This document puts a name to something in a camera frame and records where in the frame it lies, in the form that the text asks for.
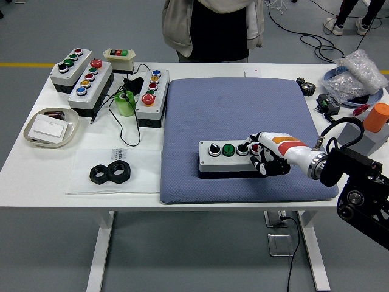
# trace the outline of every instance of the green tape roll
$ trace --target green tape roll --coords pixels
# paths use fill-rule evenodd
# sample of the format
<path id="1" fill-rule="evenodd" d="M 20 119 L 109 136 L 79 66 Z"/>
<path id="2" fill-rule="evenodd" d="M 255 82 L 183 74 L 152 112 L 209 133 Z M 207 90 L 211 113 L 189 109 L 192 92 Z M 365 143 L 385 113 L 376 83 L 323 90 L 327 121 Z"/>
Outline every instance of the green tape roll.
<path id="1" fill-rule="evenodd" d="M 131 91 L 126 91 L 129 102 L 124 98 L 123 91 L 115 95 L 115 103 L 121 116 L 129 117 L 134 114 L 135 99 Z"/>

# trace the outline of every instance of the emergency stop button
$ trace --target emergency stop button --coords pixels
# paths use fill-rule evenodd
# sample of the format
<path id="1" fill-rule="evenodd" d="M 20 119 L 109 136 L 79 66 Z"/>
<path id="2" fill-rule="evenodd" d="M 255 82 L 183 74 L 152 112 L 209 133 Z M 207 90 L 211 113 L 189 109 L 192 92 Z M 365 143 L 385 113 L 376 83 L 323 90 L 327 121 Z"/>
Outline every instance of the emergency stop button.
<path id="1" fill-rule="evenodd" d="M 145 106 L 152 106 L 156 101 L 156 96 L 154 94 L 146 93 L 142 96 L 142 102 Z"/>
<path id="2" fill-rule="evenodd" d="M 90 62 L 91 66 L 93 68 L 100 68 L 101 66 L 103 66 L 103 61 L 101 61 L 100 59 L 93 59 L 91 62 Z"/>

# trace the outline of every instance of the black rotary switch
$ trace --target black rotary switch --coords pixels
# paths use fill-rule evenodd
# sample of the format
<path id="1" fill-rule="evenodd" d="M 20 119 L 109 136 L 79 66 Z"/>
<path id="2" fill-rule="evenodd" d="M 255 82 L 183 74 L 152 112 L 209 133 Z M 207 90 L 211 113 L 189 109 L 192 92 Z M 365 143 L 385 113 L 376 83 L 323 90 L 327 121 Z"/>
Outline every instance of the black rotary switch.
<path id="1" fill-rule="evenodd" d="M 221 152 L 221 149 L 219 146 L 217 146 L 215 143 L 212 143 L 211 146 L 208 148 L 208 153 L 210 156 L 216 157 L 219 156 Z"/>

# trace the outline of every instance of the yellow floor line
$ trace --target yellow floor line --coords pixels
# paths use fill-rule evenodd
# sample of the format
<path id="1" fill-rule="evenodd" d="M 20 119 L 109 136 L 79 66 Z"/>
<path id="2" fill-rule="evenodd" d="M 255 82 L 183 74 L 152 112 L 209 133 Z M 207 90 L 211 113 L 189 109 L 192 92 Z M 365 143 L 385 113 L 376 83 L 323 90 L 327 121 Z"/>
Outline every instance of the yellow floor line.
<path id="1" fill-rule="evenodd" d="M 0 67 L 52 68 L 51 63 L 0 63 Z"/>

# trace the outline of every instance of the plastic bag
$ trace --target plastic bag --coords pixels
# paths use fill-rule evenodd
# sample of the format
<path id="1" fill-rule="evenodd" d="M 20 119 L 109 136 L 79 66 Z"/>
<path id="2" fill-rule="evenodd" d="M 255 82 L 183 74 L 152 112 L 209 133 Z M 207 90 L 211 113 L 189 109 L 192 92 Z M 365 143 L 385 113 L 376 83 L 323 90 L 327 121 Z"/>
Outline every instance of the plastic bag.
<path id="1" fill-rule="evenodd" d="M 362 49 L 356 50 L 343 59 L 335 60 L 335 64 L 347 67 L 350 73 L 363 84 L 368 94 L 375 94 L 378 89 L 388 86 L 388 80 Z"/>
<path id="2" fill-rule="evenodd" d="M 346 71 L 323 81 L 324 87 L 339 103 L 368 94 L 363 83 Z"/>

